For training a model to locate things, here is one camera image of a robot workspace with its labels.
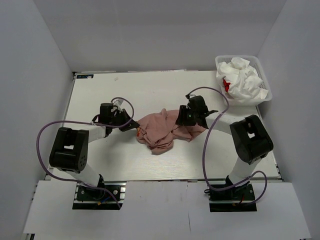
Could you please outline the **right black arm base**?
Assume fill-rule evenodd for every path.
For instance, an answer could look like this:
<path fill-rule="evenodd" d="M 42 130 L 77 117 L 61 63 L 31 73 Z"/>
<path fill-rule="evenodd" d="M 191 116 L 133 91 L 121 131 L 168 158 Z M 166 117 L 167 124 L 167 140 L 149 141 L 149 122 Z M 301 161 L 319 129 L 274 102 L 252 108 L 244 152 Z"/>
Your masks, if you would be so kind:
<path fill-rule="evenodd" d="M 253 186 L 246 183 L 240 187 L 234 187 L 224 191 L 205 189 L 204 193 L 209 198 L 209 210 L 211 213 L 236 213 L 256 212 L 257 206 Z"/>

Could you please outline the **white t shirt in basket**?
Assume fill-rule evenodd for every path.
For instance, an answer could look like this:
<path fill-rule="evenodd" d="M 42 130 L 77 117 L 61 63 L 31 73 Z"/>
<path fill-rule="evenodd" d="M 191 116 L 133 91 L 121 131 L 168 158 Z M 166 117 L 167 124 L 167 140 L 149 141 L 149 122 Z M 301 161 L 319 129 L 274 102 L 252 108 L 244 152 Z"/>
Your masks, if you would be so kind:
<path fill-rule="evenodd" d="M 217 65 L 217 80 L 223 84 L 223 80 L 235 88 L 258 88 L 263 80 L 257 70 L 250 65 L 250 61 L 241 57 L 232 57 L 231 61 L 222 61 Z"/>

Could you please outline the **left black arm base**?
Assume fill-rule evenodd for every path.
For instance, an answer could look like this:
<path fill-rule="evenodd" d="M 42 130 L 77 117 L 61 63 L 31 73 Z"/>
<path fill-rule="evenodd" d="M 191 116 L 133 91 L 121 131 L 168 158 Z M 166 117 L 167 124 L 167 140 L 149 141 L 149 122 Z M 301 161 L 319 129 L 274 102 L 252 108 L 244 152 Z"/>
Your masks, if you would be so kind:
<path fill-rule="evenodd" d="M 107 182 L 104 187 L 110 191 L 119 205 L 122 206 L 125 193 L 125 182 Z M 103 190 L 94 190 L 78 184 L 75 189 L 75 195 L 72 205 L 73 210 L 120 210 L 116 201 L 108 192 Z"/>

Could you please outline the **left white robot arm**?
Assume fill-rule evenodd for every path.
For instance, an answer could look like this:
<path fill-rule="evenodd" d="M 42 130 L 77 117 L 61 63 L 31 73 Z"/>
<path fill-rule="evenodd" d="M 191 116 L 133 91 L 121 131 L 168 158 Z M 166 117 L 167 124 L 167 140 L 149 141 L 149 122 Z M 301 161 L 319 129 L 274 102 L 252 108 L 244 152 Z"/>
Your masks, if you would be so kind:
<path fill-rule="evenodd" d="M 88 187 L 88 193 L 99 200 L 105 196 L 106 187 L 103 177 L 88 164 L 89 143 L 108 137 L 115 126 L 122 132 L 137 129 L 140 125 L 134 121 L 121 102 L 102 103 L 99 114 L 84 129 L 61 127 L 58 129 L 49 156 L 49 164 L 71 175 L 80 184 Z"/>

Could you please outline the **white plastic basket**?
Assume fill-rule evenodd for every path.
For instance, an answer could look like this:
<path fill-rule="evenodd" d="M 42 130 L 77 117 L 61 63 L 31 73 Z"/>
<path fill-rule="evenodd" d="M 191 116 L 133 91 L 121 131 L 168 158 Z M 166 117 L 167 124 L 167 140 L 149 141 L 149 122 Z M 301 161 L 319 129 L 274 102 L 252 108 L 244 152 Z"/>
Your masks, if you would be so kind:
<path fill-rule="evenodd" d="M 217 83 L 231 106 L 257 106 L 273 98 L 257 57 L 219 55 L 215 65 Z"/>

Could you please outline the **white t shirt red print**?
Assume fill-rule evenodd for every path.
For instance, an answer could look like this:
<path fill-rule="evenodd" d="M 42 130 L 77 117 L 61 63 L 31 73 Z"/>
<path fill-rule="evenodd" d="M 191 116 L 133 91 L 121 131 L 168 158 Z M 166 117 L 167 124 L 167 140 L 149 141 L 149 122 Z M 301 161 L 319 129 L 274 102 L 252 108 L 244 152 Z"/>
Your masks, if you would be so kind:
<path fill-rule="evenodd" d="M 257 106 L 273 97 L 264 82 L 259 87 L 245 89 L 232 87 L 223 80 L 221 90 L 231 106 Z"/>

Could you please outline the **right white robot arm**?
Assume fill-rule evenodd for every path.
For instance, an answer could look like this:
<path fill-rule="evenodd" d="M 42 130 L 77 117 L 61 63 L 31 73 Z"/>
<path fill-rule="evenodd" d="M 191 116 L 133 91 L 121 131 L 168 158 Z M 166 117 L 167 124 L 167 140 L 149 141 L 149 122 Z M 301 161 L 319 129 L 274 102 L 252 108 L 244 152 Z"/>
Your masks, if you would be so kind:
<path fill-rule="evenodd" d="M 236 163 L 231 173 L 226 177 L 225 186 L 216 188 L 209 185 L 209 189 L 215 192 L 225 191 L 226 195 L 236 200 L 244 193 L 246 185 L 254 172 L 256 166 L 274 148 L 273 141 L 267 133 L 264 125 L 257 115 L 250 115 L 243 120 L 230 122 L 226 111 L 222 111 L 208 126 L 206 118 L 216 113 L 217 110 L 209 110 L 202 96 L 186 95 L 188 103 L 179 107 L 179 113 L 175 122 L 178 126 L 199 126 L 208 130 L 202 150 L 202 171 L 204 180 L 209 184 L 206 174 L 205 157 L 209 136 L 213 130 L 224 132 L 232 136 L 233 144 L 237 153 Z"/>

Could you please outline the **pink t shirt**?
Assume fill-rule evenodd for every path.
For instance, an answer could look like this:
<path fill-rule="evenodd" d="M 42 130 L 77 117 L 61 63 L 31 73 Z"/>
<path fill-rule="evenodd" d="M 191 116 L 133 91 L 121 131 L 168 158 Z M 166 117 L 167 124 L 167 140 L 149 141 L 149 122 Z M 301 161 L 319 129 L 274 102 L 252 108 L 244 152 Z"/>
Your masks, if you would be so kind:
<path fill-rule="evenodd" d="M 151 151 L 152 155 L 161 155 L 174 146 L 174 140 L 191 142 L 206 129 L 202 126 L 179 126 L 176 124 L 179 111 L 162 109 L 137 121 L 136 139 Z"/>

